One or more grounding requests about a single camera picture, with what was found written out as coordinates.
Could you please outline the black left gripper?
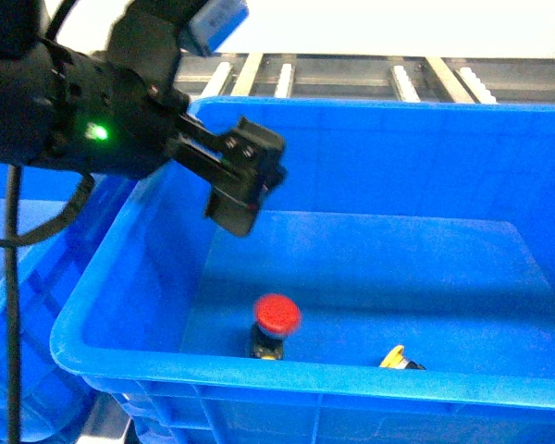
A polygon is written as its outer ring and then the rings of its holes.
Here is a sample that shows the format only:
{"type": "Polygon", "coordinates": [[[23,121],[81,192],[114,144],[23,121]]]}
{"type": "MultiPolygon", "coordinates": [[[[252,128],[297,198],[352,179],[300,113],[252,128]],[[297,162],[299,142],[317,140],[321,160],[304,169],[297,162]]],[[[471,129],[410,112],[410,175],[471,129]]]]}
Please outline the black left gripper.
{"type": "Polygon", "coordinates": [[[214,134],[180,115],[188,100],[174,79],[198,2],[130,2],[103,58],[57,43],[75,5],[61,2],[50,22],[51,168],[142,179],[167,161],[168,141],[168,157],[211,185],[204,215],[236,237],[249,235],[265,197],[287,175],[285,140],[246,117],[214,134]]]}

